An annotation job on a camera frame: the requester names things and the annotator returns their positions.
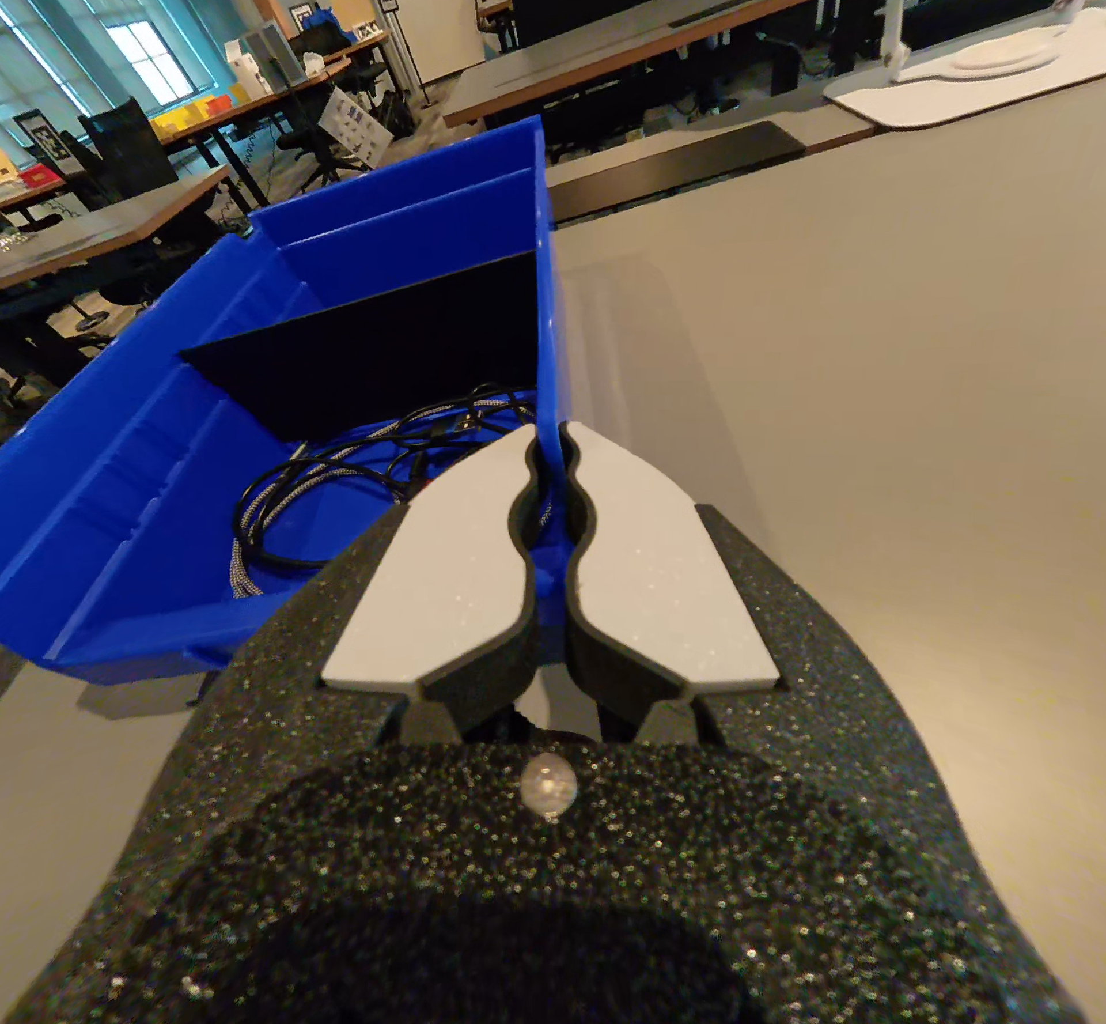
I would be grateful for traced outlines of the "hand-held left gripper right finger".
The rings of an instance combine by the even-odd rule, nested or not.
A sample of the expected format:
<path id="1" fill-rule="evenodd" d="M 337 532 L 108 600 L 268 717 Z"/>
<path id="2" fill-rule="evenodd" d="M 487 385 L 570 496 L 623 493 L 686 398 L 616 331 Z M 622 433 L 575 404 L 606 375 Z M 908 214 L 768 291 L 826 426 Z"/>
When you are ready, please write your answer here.
<path id="1" fill-rule="evenodd" d="M 693 499 L 587 425 L 561 424 L 560 442 L 575 685 L 636 730 L 658 704 L 775 689 L 782 673 Z"/>

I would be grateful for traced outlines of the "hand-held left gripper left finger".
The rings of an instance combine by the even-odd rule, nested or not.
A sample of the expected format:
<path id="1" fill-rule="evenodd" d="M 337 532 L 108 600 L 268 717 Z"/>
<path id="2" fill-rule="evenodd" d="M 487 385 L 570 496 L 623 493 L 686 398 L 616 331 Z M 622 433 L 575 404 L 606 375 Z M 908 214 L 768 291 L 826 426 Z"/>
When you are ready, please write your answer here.
<path id="1" fill-rule="evenodd" d="M 444 706 L 461 733 L 526 690 L 538 651 L 538 449 L 535 425 L 519 426 L 406 506 L 324 685 Z"/>

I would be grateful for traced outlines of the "blue plastic bin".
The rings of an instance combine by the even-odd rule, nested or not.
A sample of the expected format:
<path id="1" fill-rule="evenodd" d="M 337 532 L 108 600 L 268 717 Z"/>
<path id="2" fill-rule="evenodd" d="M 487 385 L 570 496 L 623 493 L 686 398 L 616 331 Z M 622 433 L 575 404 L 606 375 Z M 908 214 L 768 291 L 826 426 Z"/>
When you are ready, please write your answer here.
<path id="1" fill-rule="evenodd" d="M 225 667 L 311 578 L 261 572 L 243 599 L 229 583 L 239 497 L 303 441 L 279 441 L 179 353 L 509 255 L 536 253 L 536 430 L 560 489 L 550 219 L 529 118 L 270 207 L 249 240 L 213 245 L 2 446 L 2 646 L 97 685 Z"/>

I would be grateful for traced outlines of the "black office chair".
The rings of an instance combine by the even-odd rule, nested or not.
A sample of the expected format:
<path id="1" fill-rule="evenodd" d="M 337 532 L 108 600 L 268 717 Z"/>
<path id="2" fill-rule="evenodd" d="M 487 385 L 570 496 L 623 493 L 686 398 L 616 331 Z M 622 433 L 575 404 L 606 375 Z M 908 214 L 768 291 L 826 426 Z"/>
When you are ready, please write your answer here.
<path id="1" fill-rule="evenodd" d="M 95 179 L 109 203 L 178 181 L 171 158 L 137 100 L 127 98 L 96 115 L 79 115 L 79 123 L 100 155 Z"/>
<path id="2" fill-rule="evenodd" d="M 289 44 L 305 65 L 309 54 L 321 58 L 336 55 L 345 48 L 349 48 L 351 42 L 340 25 L 332 21 L 323 21 L 322 24 L 305 28 L 301 34 L 293 36 Z M 300 194 L 307 192 L 315 182 L 321 182 L 323 187 L 338 182 L 341 173 L 368 170 L 367 165 L 362 161 L 341 161 L 335 154 L 340 150 L 340 144 L 320 125 L 334 91 L 351 86 L 354 79 L 348 70 L 340 71 L 335 76 L 325 76 L 317 86 L 298 91 L 284 111 L 291 130 L 279 135 L 278 148 L 284 151 L 298 151 L 299 157 L 311 154 L 315 159 L 313 173 L 298 189 Z"/>

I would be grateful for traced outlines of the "row of yellow bins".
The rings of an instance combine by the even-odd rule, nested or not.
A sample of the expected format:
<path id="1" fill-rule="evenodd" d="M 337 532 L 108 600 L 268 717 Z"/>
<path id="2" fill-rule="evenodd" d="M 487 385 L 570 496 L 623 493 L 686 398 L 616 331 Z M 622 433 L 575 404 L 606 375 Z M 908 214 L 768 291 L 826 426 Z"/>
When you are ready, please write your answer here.
<path id="1" fill-rule="evenodd" d="M 149 123 L 157 130 L 159 139 L 166 142 L 171 135 L 192 130 L 206 121 L 222 117 L 248 101 L 246 91 L 236 85 L 222 95 L 208 93 L 198 100 L 178 105 L 150 118 Z"/>

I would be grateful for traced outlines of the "white desk mat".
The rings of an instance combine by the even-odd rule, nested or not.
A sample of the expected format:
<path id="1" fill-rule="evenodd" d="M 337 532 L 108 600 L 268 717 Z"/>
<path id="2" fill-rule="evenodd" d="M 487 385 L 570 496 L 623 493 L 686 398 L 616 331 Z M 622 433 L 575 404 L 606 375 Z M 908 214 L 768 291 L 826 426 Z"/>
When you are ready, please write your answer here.
<path id="1" fill-rule="evenodd" d="M 941 126 L 1105 75 L 1104 3 L 1071 21 L 1039 13 L 916 51 L 886 67 L 833 79 L 831 103 L 887 130 Z"/>

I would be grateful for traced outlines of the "long wooden desk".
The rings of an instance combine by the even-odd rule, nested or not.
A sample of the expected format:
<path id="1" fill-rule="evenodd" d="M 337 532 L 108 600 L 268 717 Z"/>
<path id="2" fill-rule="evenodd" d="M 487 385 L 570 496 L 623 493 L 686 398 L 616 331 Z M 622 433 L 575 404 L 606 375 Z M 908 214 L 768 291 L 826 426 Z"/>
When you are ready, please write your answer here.
<path id="1" fill-rule="evenodd" d="M 439 115 L 451 129 L 488 121 L 812 0 L 653 0 L 512 50 L 456 83 Z"/>

